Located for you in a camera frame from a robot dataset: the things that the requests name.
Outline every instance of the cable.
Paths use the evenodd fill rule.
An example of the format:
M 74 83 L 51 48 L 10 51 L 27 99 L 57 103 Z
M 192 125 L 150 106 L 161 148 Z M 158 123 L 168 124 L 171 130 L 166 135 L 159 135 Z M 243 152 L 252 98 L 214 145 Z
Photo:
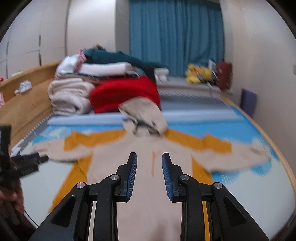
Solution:
M 39 225 L 37 223 L 34 222 L 34 220 L 29 216 L 29 214 L 26 212 L 26 210 L 24 210 L 26 215 L 29 217 L 29 219 L 31 219 L 31 221 L 37 226 L 39 227 Z

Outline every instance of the hoodie sleeve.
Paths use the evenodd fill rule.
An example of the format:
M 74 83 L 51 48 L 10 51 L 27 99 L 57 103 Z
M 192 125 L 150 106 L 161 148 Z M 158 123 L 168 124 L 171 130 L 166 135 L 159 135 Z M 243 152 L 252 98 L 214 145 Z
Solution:
M 33 151 L 39 153 L 40 156 L 47 155 L 51 160 L 55 161 L 76 161 L 84 158 L 92 153 L 92 150 L 83 145 L 77 145 L 73 149 L 65 150 L 65 139 L 58 139 L 49 142 L 42 142 L 33 145 Z
M 247 144 L 231 144 L 231 152 L 217 152 L 213 149 L 192 151 L 194 159 L 208 172 L 229 172 L 270 160 L 270 150 L 259 141 Z

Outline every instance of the yellow stuffed toy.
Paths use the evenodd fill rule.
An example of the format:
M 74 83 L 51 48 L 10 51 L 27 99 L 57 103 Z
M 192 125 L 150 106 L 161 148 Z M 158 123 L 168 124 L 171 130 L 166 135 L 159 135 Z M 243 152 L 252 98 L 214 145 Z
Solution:
M 212 82 L 212 72 L 209 68 L 200 67 L 194 64 L 188 64 L 188 70 L 185 72 L 186 81 L 189 84 L 199 84 L 201 82 Z

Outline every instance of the white towel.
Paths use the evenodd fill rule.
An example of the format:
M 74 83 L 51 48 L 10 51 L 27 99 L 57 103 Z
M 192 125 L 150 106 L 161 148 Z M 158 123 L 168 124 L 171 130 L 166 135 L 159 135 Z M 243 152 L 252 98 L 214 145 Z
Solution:
M 71 78 L 50 82 L 47 93 L 50 99 L 51 96 L 60 91 L 64 94 L 72 93 L 74 95 L 87 98 L 93 89 L 93 84 L 84 82 L 81 78 Z
M 50 100 L 56 115 L 80 115 L 91 110 L 89 99 L 69 92 L 59 91 Z

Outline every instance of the wooden headboard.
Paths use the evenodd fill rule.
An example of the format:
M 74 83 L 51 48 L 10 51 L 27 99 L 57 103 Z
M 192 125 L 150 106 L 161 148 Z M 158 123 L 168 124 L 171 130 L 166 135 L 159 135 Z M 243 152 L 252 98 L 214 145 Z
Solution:
M 0 83 L 5 101 L 0 108 L 0 125 L 12 125 L 11 147 L 52 112 L 47 88 L 58 64 L 39 66 Z M 32 89 L 15 96 L 14 91 L 24 80 L 32 83 Z

